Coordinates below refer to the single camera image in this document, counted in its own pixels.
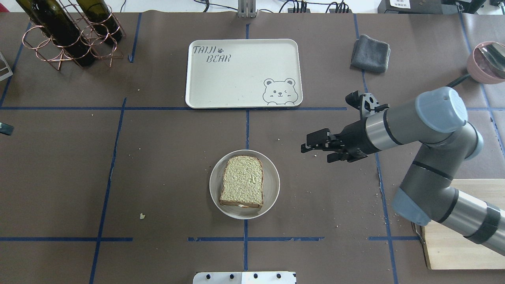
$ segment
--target round plate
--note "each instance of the round plate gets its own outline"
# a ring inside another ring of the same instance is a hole
[[[223,188],[223,172],[226,163],[231,157],[240,155],[256,157],[263,164],[263,207],[261,209],[240,208],[238,206],[219,204],[219,195]],[[212,170],[211,179],[209,181],[212,201],[214,201],[214,204],[216,204],[219,210],[230,217],[242,220],[259,217],[270,210],[279,196],[280,186],[279,172],[274,166],[274,163],[272,163],[267,156],[253,150],[237,150],[221,158]]]

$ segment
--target bread crust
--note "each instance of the bread crust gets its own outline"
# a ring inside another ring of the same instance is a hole
[[[251,157],[259,162],[260,167],[261,167],[261,204],[249,203],[249,202],[239,202],[239,201],[223,201],[221,199],[221,197],[223,196],[223,192],[225,190],[224,184],[221,188],[221,194],[219,194],[219,204],[230,205],[230,206],[239,206],[242,208],[249,208],[249,207],[250,208],[258,208],[258,209],[262,208],[263,204],[265,203],[265,196],[263,194],[263,180],[265,178],[265,173],[263,171],[263,163],[258,158],[253,157],[253,156],[249,156],[249,155],[237,155],[237,156],[233,156],[231,158],[234,158],[234,157]],[[226,167],[224,168],[224,171],[223,171],[223,178],[226,175],[226,171],[228,170],[228,166],[230,164],[231,158],[226,162]]]

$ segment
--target white floor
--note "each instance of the white floor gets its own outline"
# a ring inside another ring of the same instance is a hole
[[[124,0],[105,0],[107,4],[112,7],[114,12],[118,12],[123,4]],[[273,12],[279,12],[282,4],[285,0],[257,0],[256,8],[268,9]],[[331,3],[331,0],[309,0],[312,3]],[[22,12],[19,5],[15,0],[0,0],[9,11],[11,12]],[[210,0],[210,3],[220,4],[225,6],[230,6],[237,8],[238,0]],[[349,5],[349,8],[354,13],[376,13],[377,6],[380,0],[345,0],[345,3]],[[158,10],[163,12],[202,12],[205,8],[204,4],[199,4],[193,0],[126,0],[123,8],[123,12],[144,12],[147,10]],[[286,13],[287,8],[292,8],[292,3],[288,3],[282,12]],[[307,8],[311,10],[312,13],[324,13],[327,5],[316,5],[308,4]],[[221,8],[217,6],[210,6],[208,12],[222,12],[230,11],[230,9]],[[491,6],[489,1],[486,1],[483,8],[479,9],[479,14],[496,14],[502,15],[501,9],[499,7]]]

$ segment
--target wine bottle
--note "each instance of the wine bottle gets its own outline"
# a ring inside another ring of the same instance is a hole
[[[107,30],[109,30],[109,34],[111,34],[110,36],[119,43],[119,41],[123,38],[123,33],[121,32],[121,29],[119,29],[119,26],[114,18],[111,16],[111,12],[104,0],[77,0],[77,3],[91,22],[101,24],[94,25],[98,35],[105,36],[107,34]],[[113,45],[114,41],[107,38],[105,43]]]
[[[37,19],[37,17],[33,13],[32,0],[16,0],[16,2],[19,4],[19,6],[21,6],[21,8],[25,11],[25,13],[28,14],[28,17],[30,17],[30,20],[32,23],[34,23],[37,26],[42,26],[40,21]],[[41,27],[40,30],[47,38],[51,37],[49,32],[44,27]]]
[[[87,40],[81,36],[81,31],[58,2],[56,0],[32,0],[32,2],[33,13],[55,41],[61,46],[66,46],[63,49],[80,66],[91,65],[95,57],[91,54],[90,47],[84,44]]]

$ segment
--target brown table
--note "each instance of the brown table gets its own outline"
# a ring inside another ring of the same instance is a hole
[[[410,223],[390,206],[419,144],[332,164],[299,147],[307,133],[358,120],[344,101],[354,90],[397,106],[462,75],[471,46],[505,42],[505,17],[118,18],[132,63],[57,72],[20,47],[28,17],[0,13],[0,50],[15,72],[0,82],[0,121],[15,126],[0,137],[0,282],[191,283],[198,271],[288,270],[298,283],[503,283],[503,270],[426,268]],[[363,33],[391,45],[385,74],[349,68]],[[187,107],[189,44],[232,38],[298,43],[300,107]],[[485,139],[456,178],[505,178],[505,85],[468,80],[456,90]],[[245,148],[268,156],[281,178],[275,206],[246,222],[222,214],[208,192],[215,163]]]

